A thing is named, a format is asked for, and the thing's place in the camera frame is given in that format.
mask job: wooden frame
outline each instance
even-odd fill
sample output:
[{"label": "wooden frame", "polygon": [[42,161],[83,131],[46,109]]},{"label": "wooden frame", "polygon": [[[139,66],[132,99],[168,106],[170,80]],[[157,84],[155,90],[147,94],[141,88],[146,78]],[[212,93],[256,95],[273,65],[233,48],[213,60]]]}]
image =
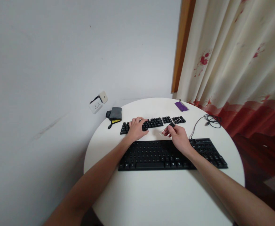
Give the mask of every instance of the wooden frame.
[{"label": "wooden frame", "polygon": [[181,3],[172,93],[176,93],[178,91],[178,85],[181,76],[185,50],[187,48],[188,35],[190,33],[195,3],[196,0],[182,0]]}]

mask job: keyboard cable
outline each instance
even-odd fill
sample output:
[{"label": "keyboard cable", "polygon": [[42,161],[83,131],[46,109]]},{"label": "keyboard cable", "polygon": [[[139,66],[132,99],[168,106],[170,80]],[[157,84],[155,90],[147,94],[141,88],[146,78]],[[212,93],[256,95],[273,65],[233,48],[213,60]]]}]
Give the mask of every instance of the keyboard cable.
[{"label": "keyboard cable", "polygon": [[[202,116],[200,119],[202,119],[202,118],[205,118],[205,119],[207,120],[205,126],[210,125],[210,126],[212,126],[212,127],[214,127],[214,128],[217,128],[217,129],[221,128],[222,118],[220,118],[220,117],[218,117],[218,116],[214,116],[214,115],[209,115],[209,114],[206,114],[206,115]],[[193,137],[193,135],[194,135],[194,132],[195,132],[196,125],[197,125],[197,123],[200,121],[200,119],[198,119],[198,121],[196,122],[196,124],[195,124],[195,126],[194,126],[194,128],[193,128],[193,132],[192,132],[192,134],[190,135],[190,139],[192,139],[192,137]]]}]

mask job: wall switch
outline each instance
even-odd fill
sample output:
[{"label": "wall switch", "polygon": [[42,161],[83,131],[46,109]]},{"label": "wall switch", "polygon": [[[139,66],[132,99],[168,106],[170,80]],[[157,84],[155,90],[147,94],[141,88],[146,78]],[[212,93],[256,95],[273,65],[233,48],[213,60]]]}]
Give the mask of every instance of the wall switch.
[{"label": "wall switch", "polygon": [[91,109],[92,113],[97,113],[100,108],[103,106],[102,101],[99,96],[97,96],[90,104],[89,108]]},{"label": "wall switch", "polygon": [[100,98],[101,98],[103,104],[107,102],[108,97],[107,97],[105,91],[101,92],[99,96],[100,96]]}]

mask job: person's left hand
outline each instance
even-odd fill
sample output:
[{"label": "person's left hand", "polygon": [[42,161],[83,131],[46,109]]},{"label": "person's left hand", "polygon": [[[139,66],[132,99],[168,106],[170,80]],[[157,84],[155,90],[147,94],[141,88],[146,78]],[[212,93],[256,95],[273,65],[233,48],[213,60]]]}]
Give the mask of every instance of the person's left hand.
[{"label": "person's left hand", "polygon": [[133,118],[132,122],[129,122],[130,129],[127,137],[132,142],[141,139],[144,135],[146,135],[149,132],[149,130],[146,130],[146,131],[142,130],[142,126],[146,121],[148,121],[148,119],[144,119],[143,117],[137,117],[137,118]]}]

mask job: black keyboard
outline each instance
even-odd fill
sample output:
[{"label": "black keyboard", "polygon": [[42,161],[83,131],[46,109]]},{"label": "black keyboard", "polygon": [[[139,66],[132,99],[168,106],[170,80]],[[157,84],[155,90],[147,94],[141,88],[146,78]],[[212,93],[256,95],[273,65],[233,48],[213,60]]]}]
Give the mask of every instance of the black keyboard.
[{"label": "black keyboard", "polygon": [[[150,119],[146,122],[144,122],[143,126],[142,126],[142,130],[146,131],[148,130],[148,128],[155,128],[155,127],[160,127],[163,126],[162,120],[161,118],[153,118]],[[123,123],[122,128],[121,128],[121,133],[120,134],[127,134],[129,131],[129,122],[127,123]]]},{"label": "black keyboard", "polygon": [[[226,169],[227,163],[209,138],[190,139],[192,147],[211,164]],[[135,141],[119,164],[119,171],[134,170],[195,170],[195,166],[177,148],[172,140]]]},{"label": "black keyboard", "polygon": [[182,116],[180,116],[180,117],[174,117],[174,118],[172,118],[172,119],[173,119],[173,121],[175,122],[175,124],[187,122]]},{"label": "black keyboard", "polygon": [[162,117],[162,120],[163,120],[163,123],[171,123],[172,122],[170,116]]}]

